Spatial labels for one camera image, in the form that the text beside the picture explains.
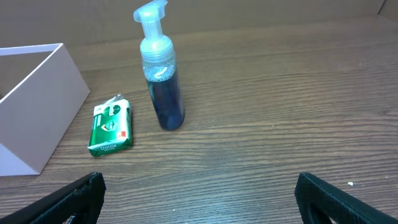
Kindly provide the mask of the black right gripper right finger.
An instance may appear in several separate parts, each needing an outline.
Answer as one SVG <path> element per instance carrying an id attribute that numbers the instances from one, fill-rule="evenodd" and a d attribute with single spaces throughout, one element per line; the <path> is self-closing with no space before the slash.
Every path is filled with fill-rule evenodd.
<path id="1" fill-rule="evenodd" d="M 396 218 L 309 172 L 299 174 L 295 198 L 304 224 L 397 224 Z"/>

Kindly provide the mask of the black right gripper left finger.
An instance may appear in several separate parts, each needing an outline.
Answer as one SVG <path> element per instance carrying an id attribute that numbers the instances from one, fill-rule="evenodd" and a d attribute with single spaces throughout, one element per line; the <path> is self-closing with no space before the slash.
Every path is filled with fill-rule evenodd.
<path id="1" fill-rule="evenodd" d="M 1 218 L 1 224 L 96 224 L 104 204 L 102 173 L 92 172 L 54 193 Z"/>

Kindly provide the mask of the blue foam pump bottle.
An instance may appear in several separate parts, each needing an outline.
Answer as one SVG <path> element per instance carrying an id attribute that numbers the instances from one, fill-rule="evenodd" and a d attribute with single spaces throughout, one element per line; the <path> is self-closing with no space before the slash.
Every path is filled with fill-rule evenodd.
<path id="1" fill-rule="evenodd" d="M 161 128 L 177 129 L 184 121 L 185 107 L 178 80 L 173 42 L 163 34 L 160 20 L 167 0 L 151 1 L 134 11 L 144 39 L 140 44 L 142 70 Z"/>

